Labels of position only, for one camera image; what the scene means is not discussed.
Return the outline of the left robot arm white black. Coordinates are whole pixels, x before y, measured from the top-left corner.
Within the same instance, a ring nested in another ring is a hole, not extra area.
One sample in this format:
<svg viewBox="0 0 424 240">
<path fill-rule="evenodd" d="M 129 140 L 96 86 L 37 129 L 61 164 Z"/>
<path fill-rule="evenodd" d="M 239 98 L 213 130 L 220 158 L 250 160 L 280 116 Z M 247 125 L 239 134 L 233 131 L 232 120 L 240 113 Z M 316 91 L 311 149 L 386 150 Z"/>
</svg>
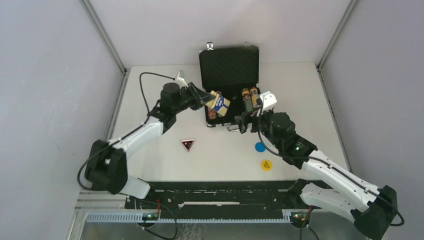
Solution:
<svg viewBox="0 0 424 240">
<path fill-rule="evenodd" d="M 156 194 L 150 191 L 148 182 L 129 175 L 128 160 L 140 148 L 166 133 L 176 122 L 177 114 L 186 109 L 199 110 L 214 99 L 213 94 L 191 82 L 184 87 L 171 82 L 165 84 L 145 122 L 118 138 L 99 139 L 92 144 L 89 158 L 82 168 L 84 178 L 91 183 L 89 190 L 133 196 L 143 208 L 153 207 Z"/>
</svg>

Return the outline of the red white poker chip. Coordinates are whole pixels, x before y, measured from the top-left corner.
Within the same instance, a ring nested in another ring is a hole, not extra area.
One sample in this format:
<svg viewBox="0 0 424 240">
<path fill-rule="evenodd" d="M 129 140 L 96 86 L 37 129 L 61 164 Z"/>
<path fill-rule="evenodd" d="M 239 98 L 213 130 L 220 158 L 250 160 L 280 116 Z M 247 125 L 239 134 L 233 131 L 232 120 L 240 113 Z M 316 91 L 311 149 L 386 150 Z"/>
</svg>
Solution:
<svg viewBox="0 0 424 240">
<path fill-rule="evenodd" d="M 215 120 L 217 118 L 217 112 L 213 109 L 208 109 L 207 116 L 209 120 Z"/>
</svg>

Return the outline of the black aluminium poker case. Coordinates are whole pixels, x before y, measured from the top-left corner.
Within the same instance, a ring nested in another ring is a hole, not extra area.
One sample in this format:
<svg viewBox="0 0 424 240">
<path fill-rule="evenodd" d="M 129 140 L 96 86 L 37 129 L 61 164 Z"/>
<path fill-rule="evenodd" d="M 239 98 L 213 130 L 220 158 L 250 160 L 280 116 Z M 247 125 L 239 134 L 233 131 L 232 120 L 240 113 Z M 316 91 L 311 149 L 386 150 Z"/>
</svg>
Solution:
<svg viewBox="0 0 424 240">
<path fill-rule="evenodd" d="M 208 128 L 236 125 L 235 117 L 246 111 L 243 89 L 259 83 L 260 48 L 255 44 L 232 45 L 203 49 L 198 53 L 202 88 L 206 92 L 221 92 L 230 101 L 225 116 L 209 117 L 204 108 Z"/>
</svg>

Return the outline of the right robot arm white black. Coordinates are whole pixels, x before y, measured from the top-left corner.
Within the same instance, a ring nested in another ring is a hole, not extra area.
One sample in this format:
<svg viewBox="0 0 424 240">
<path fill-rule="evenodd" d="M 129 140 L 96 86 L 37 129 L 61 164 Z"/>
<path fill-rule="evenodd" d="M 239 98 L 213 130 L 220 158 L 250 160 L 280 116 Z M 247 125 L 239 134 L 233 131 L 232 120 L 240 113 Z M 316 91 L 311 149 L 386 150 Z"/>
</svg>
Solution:
<svg viewBox="0 0 424 240">
<path fill-rule="evenodd" d="M 305 204 L 335 213 L 351 221 L 371 240 L 381 240 L 398 215 L 397 192 L 385 185 L 369 183 L 329 159 L 316 145 L 296 132 L 296 125 L 285 112 L 243 112 L 235 117 L 240 133 L 248 125 L 259 139 L 267 139 L 286 163 L 326 183 L 324 189 L 304 179 L 290 188 L 289 203 L 295 208 Z"/>
</svg>

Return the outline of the playing card deck box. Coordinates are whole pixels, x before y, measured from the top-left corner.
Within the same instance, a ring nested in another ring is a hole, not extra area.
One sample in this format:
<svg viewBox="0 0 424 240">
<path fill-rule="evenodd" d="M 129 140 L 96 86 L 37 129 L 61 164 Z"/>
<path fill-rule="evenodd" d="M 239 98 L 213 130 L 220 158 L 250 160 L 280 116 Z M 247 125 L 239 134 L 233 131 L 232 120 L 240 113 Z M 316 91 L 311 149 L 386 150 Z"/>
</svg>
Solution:
<svg viewBox="0 0 424 240">
<path fill-rule="evenodd" d="M 219 116 L 223 117 L 227 114 L 230 107 L 231 101 L 223 97 L 220 93 L 211 91 L 211 95 L 214 96 L 214 99 L 207 102 L 205 105 L 215 111 Z"/>
</svg>

